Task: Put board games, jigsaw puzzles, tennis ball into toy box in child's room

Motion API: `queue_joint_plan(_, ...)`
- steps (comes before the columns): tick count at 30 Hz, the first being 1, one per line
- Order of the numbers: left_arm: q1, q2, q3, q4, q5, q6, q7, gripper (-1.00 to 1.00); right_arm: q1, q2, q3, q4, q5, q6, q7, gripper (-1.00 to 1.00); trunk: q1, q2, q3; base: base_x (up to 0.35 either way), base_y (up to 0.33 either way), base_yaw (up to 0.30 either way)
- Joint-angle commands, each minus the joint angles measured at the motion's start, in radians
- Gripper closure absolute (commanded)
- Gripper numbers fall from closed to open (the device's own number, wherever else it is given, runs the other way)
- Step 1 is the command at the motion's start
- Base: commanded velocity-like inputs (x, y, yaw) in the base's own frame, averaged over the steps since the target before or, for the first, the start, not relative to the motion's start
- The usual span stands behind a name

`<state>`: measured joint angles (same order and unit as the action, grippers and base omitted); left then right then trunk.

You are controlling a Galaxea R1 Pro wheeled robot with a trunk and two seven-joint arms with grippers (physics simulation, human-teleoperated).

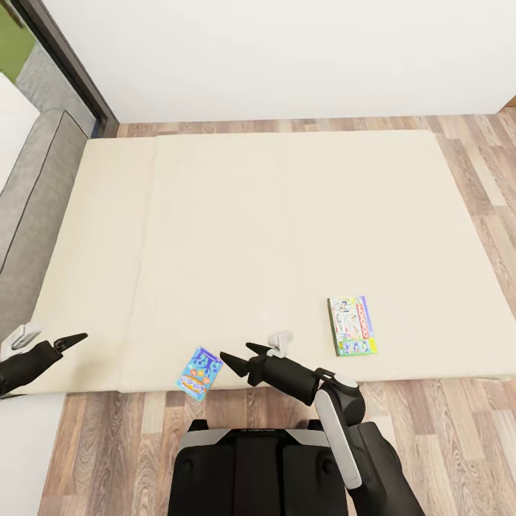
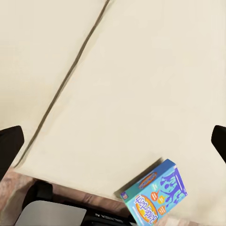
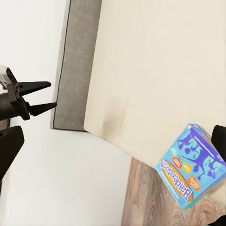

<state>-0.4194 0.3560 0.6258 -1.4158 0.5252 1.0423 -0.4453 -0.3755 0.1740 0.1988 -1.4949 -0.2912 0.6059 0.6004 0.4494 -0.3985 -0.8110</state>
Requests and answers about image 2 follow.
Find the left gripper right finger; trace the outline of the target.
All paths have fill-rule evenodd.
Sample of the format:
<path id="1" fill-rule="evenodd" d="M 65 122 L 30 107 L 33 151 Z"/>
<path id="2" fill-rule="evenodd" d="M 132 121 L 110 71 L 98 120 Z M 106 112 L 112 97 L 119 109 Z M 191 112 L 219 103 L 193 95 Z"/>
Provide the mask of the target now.
<path id="1" fill-rule="evenodd" d="M 215 125 L 211 142 L 226 163 L 226 127 Z"/>

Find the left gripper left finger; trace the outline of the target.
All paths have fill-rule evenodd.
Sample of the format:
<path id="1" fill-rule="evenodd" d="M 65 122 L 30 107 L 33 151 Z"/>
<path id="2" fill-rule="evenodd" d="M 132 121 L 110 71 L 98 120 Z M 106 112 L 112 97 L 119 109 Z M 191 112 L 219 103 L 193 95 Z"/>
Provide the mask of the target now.
<path id="1" fill-rule="evenodd" d="M 24 144 L 20 125 L 0 130 L 0 182 Z"/>

